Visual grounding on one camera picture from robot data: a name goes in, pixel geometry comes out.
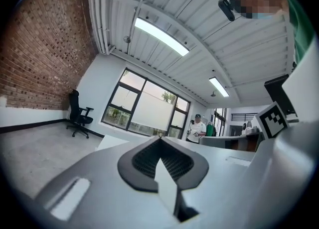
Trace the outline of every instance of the black baseboard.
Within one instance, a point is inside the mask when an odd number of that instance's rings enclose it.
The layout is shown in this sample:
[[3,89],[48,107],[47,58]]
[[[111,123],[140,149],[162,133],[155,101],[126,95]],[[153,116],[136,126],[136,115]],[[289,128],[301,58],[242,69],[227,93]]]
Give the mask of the black baseboard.
[[52,123],[60,123],[60,122],[65,122],[65,121],[67,121],[67,119],[64,118],[64,119],[51,120],[51,121],[39,122],[39,123],[28,123],[28,124],[5,126],[5,127],[0,127],[0,133],[19,131],[19,130],[34,128],[34,127],[52,124]]
[[[76,125],[74,122],[71,122],[70,120],[67,120],[67,121],[68,121],[69,123],[73,124],[73,125]],[[89,133],[95,135],[95,136],[98,136],[98,137],[101,137],[101,138],[104,138],[104,136],[105,136],[105,135],[103,135],[103,134],[99,134],[99,133],[97,133],[97,132],[94,132],[94,131],[92,131],[92,130],[86,128],[86,127],[83,127],[83,126],[82,126],[82,128],[83,128],[84,130],[86,130],[87,132],[89,132]]]

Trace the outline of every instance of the corrugated metal ceiling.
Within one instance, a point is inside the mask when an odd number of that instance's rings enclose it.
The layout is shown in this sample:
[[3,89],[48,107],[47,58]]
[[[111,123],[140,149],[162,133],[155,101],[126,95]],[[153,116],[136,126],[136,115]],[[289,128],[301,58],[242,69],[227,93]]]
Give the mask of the corrugated metal ceiling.
[[[147,19],[184,44],[190,52],[181,57],[138,28],[133,28],[130,44],[123,41],[124,36],[130,35],[138,1],[106,1],[105,18],[109,29],[106,47],[115,46],[115,54],[122,51],[142,61],[204,103],[214,107],[268,104],[271,100],[263,87],[264,81],[291,70],[292,30],[282,15],[245,19],[237,14],[236,20],[230,22],[219,9],[219,0],[144,0],[141,4],[150,5],[151,10],[142,6],[138,17]],[[170,20],[161,17],[159,12]],[[193,34],[178,29],[174,20]],[[229,98],[219,92],[215,92],[216,97],[210,96],[215,88],[208,79],[214,76],[228,87]]]

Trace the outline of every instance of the ceiling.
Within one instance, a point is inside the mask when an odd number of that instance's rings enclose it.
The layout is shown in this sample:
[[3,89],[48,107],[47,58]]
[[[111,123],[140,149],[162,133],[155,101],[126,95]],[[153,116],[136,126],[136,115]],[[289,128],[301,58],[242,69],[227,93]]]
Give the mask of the ceiling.
[[[230,22],[219,0],[90,0],[101,53],[112,53],[156,74],[211,108],[266,105],[266,80],[291,72],[292,27],[283,16]],[[189,49],[181,57],[166,44],[134,28],[147,19]],[[131,36],[131,43],[124,42]],[[209,78],[217,77],[224,98]]]

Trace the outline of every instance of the white shirt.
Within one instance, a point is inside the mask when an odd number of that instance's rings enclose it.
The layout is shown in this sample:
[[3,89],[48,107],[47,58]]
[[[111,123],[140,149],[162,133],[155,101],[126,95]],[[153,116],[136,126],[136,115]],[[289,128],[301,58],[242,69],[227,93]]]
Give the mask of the white shirt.
[[196,137],[194,133],[206,132],[206,125],[203,122],[194,123],[190,125],[190,134],[187,139],[199,143],[199,136]]

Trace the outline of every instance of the green garment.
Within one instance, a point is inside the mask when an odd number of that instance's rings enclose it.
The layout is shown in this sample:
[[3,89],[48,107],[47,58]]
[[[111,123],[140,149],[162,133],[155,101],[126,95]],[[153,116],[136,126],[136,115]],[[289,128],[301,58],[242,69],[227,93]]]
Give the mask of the green garment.
[[213,126],[212,126],[211,124],[209,124],[209,125],[206,127],[206,136],[212,137],[212,136],[213,136],[213,133],[214,133]]
[[315,35],[314,28],[297,0],[288,0],[290,23],[294,27],[296,63],[304,57]]

